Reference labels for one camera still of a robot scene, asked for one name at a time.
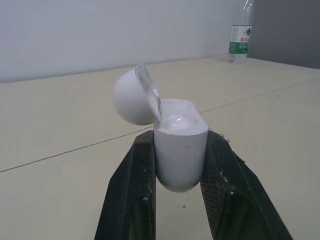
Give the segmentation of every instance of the water bottle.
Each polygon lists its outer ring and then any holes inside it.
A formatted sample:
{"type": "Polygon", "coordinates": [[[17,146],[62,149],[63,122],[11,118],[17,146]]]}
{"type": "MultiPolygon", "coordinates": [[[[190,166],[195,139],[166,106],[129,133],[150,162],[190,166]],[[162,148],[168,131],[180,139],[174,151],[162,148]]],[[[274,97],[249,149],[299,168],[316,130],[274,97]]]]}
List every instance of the water bottle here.
{"type": "Polygon", "coordinates": [[[229,45],[231,64],[246,62],[253,21],[254,0],[240,0],[235,10],[229,45]]]}

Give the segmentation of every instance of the green bottle label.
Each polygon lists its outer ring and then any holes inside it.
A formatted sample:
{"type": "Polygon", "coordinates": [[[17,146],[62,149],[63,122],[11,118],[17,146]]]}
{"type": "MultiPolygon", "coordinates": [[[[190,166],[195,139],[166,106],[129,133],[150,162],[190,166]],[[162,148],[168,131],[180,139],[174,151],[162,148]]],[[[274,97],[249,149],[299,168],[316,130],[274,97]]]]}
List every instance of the green bottle label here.
{"type": "Polygon", "coordinates": [[[247,54],[250,42],[251,25],[233,25],[231,41],[229,46],[230,54],[247,54]]]}

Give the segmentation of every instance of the white table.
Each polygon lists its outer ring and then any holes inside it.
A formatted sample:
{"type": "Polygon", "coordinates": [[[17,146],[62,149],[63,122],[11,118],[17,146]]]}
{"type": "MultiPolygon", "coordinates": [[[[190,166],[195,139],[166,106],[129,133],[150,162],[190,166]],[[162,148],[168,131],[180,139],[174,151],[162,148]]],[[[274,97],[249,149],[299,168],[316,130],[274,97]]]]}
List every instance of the white table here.
{"type": "MultiPolygon", "coordinates": [[[[0,239],[94,238],[110,177],[151,129],[113,108],[113,86],[129,69],[0,84],[0,239]]],[[[148,69],[162,99],[193,101],[230,138],[294,239],[319,239],[320,70],[224,57],[148,69]]],[[[157,240],[212,239],[199,186],[187,208],[160,184],[156,194],[157,240]]]]}

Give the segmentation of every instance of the wall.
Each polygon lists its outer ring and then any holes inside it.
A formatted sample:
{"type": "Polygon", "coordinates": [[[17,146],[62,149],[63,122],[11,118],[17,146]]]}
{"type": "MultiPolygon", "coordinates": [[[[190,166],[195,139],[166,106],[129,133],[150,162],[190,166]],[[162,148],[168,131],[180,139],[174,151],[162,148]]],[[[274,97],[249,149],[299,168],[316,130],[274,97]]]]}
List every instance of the wall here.
{"type": "Polygon", "coordinates": [[[256,0],[248,56],[320,69],[319,0],[256,0]]]}
{"type": "Polygon", "coordinates": [[[226,53],[235,0],[2,0],[0,82],[226,53]]]}

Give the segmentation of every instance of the gray wall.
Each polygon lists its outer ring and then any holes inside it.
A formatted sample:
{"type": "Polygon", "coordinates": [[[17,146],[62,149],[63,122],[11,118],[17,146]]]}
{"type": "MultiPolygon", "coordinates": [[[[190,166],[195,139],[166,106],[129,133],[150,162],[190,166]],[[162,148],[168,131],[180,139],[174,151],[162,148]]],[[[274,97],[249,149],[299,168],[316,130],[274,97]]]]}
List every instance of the gray wall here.
{"type": "Polygon", "coordinates": [[[320,0],[255,0],[248,56],[320,69],[320,0]]]}

